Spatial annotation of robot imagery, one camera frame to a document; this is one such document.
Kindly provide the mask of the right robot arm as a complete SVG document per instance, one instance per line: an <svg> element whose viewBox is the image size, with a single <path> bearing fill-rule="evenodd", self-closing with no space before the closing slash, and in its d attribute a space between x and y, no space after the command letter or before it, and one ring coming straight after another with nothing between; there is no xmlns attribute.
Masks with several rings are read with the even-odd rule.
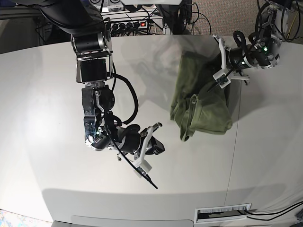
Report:
<svg viewBox="0 0 303 227"><path fill-rule="evenodd" d="M94 150L117 150L122 155L158 155L165 148L153 132L160 123L141 130L133 121L139 103L130 81L117 74L113 63L111 23L88 0L18 0L18 5L35 6L54 26L71 36L76 55L76 80L84 84L82 106L86 144ZM115 116L114 89L107 80L122 80L134 100L134 112L122 121Z"/></svg>

